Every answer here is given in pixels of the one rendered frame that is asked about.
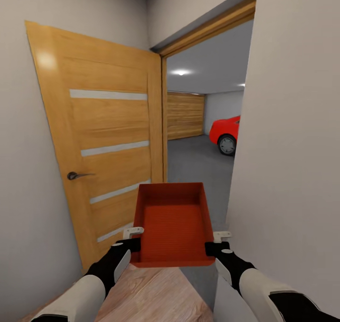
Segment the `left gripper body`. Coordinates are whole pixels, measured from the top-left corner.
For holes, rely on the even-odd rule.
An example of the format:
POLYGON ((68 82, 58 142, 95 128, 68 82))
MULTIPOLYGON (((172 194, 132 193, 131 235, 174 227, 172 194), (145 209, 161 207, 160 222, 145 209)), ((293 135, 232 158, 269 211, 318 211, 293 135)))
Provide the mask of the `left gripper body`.
POLYGON ((141 239, 140 238, 132 238, 125 240, 118 240, 116 243, 127 242, 131 246, 131 252, 139 252, 141 251, 141 239))

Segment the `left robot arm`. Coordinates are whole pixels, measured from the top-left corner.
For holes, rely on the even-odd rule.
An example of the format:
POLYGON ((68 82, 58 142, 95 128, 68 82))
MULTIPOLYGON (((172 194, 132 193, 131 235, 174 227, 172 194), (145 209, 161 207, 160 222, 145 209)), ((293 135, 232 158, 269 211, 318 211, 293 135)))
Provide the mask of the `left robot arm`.
POLYGON ((94 322, 110 289, 116 284, 131 260, 132 252, 141 251, 143 227, 125 228, 108 253, 91 265, 75 285, 41 310, 30 322, 94 322))

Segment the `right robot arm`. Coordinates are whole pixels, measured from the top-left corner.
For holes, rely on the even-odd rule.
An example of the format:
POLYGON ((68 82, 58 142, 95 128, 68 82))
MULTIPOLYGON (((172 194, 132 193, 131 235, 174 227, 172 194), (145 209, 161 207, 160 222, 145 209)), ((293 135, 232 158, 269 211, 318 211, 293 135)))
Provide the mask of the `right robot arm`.
POLYGON ((322 312, 296 288, 279 282, 255 269, 230 250, 230 231, 213 232, 214 241, 206 242, 208 257, 216 257, 217 271, 241 295, 258 322, 340 322, 322 312))

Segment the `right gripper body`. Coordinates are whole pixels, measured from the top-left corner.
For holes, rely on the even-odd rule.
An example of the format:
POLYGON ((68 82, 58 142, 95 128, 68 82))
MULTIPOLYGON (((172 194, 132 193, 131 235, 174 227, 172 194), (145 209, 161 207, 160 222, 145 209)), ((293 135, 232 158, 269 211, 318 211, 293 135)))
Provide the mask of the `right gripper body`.
POLYGON ((205 249, 206 249, 206 255, 208 257, 215 257, 215 251, 218 247, 227 247, 230 249, 229 242, 226 242, 222 240, 221 243, 214 243, 214 242, 206 242, 205 243, 205 249))

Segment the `storage box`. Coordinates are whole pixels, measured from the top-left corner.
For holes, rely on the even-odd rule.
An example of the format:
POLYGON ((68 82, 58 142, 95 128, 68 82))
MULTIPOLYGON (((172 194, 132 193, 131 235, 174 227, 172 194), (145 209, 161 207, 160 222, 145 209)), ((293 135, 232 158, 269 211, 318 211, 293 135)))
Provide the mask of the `storage box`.
POLYGON ((137 268, 215 263, 205 249, 214 237, 203 183, 140 184, 133 227, 144 228, 132 235, 141 239, 130 260, 137 268))

